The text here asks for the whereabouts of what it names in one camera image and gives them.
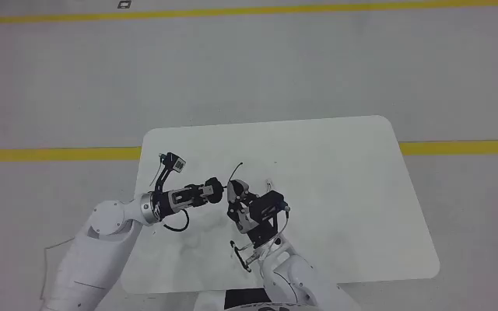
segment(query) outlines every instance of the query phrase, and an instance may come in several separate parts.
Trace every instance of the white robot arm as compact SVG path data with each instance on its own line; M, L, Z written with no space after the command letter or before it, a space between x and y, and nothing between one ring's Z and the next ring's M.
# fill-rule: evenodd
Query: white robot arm
M223 186L216 178L201 185L187 185L163 192L171 171L180 172L185 161L177 155L160 155L164 165L155 190L140 194L127 204L104 201L98 204L88 221L76 234L59 264L50 298L44 311L93 311L119 279L143 225L153 225L168 215L217 203ZM173 231L183 231L164 225Z
M272 189L270 180L267 180L267 186L268 192L261 197L249 192L249 186L242 180L230 180L227 186L227 214L235 221L239 232L247 234L252 242L240 249L230 242L242 267L251 272L250 264L258 262L266 294L272 302L316 306L323 310L360 311L346 292L321 278L317 269L296 252L282 234L286 226L278 231L276 216L284 211L288 220L290 207L284 197ZM244 260L240 252L249 246L254 252ZM280 260L284 253L288 254L287 258Z
M216 178L201 185L163 192L169 173L180 172L185 161L172 153L160 158L164 169L154 191L140 194L127 204L104 201L93 209L58 267L43 311L93 311L119 279L143 225L153 225L179 211L184 211L188 220L185 208L221 201L224 189ZM281 194L272 190L259 197L251 194L249 186L241 180L230 180L226 188L227 214L239 231L249 236L254 253L243 260L240 251L249 246L238 249L235 243L231 245L247 271L258 260L265 291L273 302L317 306L323 310L359 310L336 284L321 280L316 269L278 232L276 214L285 211L289 217L289 207ZM166 227L183 231L187 226L188 222L182 229ZM280 263L279 257L284 252L289 257Z

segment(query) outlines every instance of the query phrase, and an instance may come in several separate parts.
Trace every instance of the cable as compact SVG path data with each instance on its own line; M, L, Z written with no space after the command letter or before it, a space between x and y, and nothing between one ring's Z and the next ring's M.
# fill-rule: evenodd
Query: cable
M282 230L280 230L277 234L275 234L275 236L273 237L272 244L270 244L270 247L263 253L264 255L262 256L263 258L260 258L259 260L264 260L270 254L270 252L272 251L273 244L275 244L275 241L280 237L283 230L286 229L288 223L289 223L289 212L286 211L286 224L283 226Z
M167 224L163 224L163 227L175 232L185 231L188 228L188 225L190 224L190 217L188 217L187 211L185 211L184 209L182 209L181 211L185 213L185 216L187 216L187 223L185 224L185 227L178 229L178 228L169 227Z
M150 187L150 186L152 186L152 185L153 185L153 183L154 183L154 180L156 180L156 178L157 178L157 174L159 174L159 171L161 170L161 165L163 165L163 163L159 161L159 167L157 168L156 175L154 176L153 181L151 181L151 182L150 182L149 187Z
M242 164L244 164L243 162L240 162L238 166L235 167L235 169L233 170L232 172L232 175L230 175L230 178L228 179L228 181L226 182L226 185L228 186L228 183L232 180L232 177L233 175L235 174L235 172L237 171L237 169L239 168L239 166L241 166Z
M62 244L66 244L67 242L71 242L74 239L75 238L72 237L71 239L67 239L64 242L60 242L60 243L57 243L57 244L54 244L54 245L50 245L50 246L47 246L47 247L44 248L44 282L43 282L43 284L41 286L41 291L40 291L40 300L42 300L43 303L41 304L40 310L45 305L45 285L46 285L45 283L47 283L47 271L48 271L47 250L50 250L50 249L55 248L57 246L60 246Z

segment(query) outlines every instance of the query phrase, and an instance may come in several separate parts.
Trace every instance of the yellow line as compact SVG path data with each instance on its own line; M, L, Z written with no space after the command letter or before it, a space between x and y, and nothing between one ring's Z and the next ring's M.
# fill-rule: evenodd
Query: yellow line
M404 156L498 155L498 141L400 142ZM0 162L139 160L141 147L0 149Z
M138 160L140 147L0 149L0 162Z
M189 9L156 12L109 12L37 16L0 16L0 23L82 22L118 19L167 19L174 17L236 16L254 14L354 12L399 9L443 9L472 6L496 6L498 0L434 0L416 2L338 3L330 5L295 5L225 9Z
M404 156L493 155L498 141L400 142Z

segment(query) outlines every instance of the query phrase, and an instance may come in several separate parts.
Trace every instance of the white tabletop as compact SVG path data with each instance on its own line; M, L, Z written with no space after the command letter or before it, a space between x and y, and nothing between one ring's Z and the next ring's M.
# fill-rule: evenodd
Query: white tabletop
M149 186L159 153L187 164L164 187L216 176L265 192L271 178L291 207L284 232L296 250L336 283L431 278L439 271L412 182L389 121L345 117L305 121L161 128L144 137L136 193ZM248 243L218 204L189 209L185 232L160 224L140 233L121 276L129 293L193 292L261 286L230 248ZM182 227L183 213L166 223Z

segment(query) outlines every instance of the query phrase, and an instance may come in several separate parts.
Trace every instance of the floor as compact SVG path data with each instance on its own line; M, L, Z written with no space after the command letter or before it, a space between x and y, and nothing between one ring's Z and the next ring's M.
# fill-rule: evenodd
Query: floor
M118 12L117 3L8 0L0 16ZM134 0L130 10L317 3L333 2ZM0 149L136 146L152 128L371 114L387 117L400 142L497 139L497 13L0 23ZM495 310L498 155L405 162L440 273L343 287L365 311ZM0 309L40 307L43 248L73 236L99 202L131 199L137 169L138 161L0 162ZM49 252L51 281L65 247ZM190 311L194 300L128 295L117 283L98 310Z

